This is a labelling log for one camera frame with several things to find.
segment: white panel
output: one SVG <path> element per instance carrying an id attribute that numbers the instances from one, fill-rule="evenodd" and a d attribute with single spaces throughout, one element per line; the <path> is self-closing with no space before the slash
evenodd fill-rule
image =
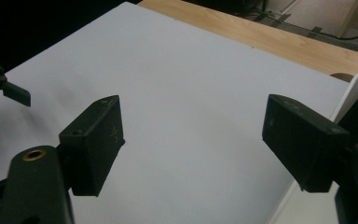
<path id="1" fill-rule="evenodd" d="M 119 94 L 126 145 L 77 223 L 265 223 L 291 177 L 263 143 L 268 95 L 329 117 L 348 83 L 123 4 L 13 69 L 0 96 L 0 179 L 18 152 L 57 146 L 93 101 Z"/>

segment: white board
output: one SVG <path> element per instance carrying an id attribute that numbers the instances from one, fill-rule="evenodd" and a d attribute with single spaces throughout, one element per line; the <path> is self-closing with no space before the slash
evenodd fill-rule
<path id="1" fill-rule="evenodd" d="M 29 147 L 118 94 L 126 145 L 76 223 L 265 223 L 291 176 L 263 143 L 270 93 L 329 117 L 348 83 L 156 12 L 123 4 L 7 74 L 0 179 Z"/>

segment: brass screw insert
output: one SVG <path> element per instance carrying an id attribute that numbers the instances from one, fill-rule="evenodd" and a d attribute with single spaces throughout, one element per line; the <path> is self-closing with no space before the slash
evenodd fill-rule
<path id="1" fill-rule="evenodd" d="M 45 149 L 35 149 L 32 150 L 30 152 L 28 152 L 27 154 L 25 154 L 25 156 L 22 157 L 23 161 L 36 161 L 39 160 L 40 158 L 44 157 L 46 155 L 46 150 Z"/>

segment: dark background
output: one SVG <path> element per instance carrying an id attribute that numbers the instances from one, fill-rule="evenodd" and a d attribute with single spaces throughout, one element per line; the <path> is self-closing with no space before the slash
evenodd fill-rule
<path id="1" fill-rule="evenodd" d="M 123 2 L 0 0 L 0 65 L 18 66 Z"/>

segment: black mount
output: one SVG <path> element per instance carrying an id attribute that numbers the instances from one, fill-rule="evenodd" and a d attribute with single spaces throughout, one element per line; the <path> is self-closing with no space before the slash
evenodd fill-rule
<path id="1" fill-rule="evenodd" d="M 288 97 L 268 97 L 263 140 L 307 192 L 333 181 L 341 224 L 358 224 L 358 100 L 336 124 Z"/>
<path id="2" fill-rule="evenodd" d="M 91 104 L 59 135 L 57 147 L 32 147 L 0 181 L 0 223 L 72 224 L 68 189 L 98 196 L 125 141 L 118 96 Z"/>

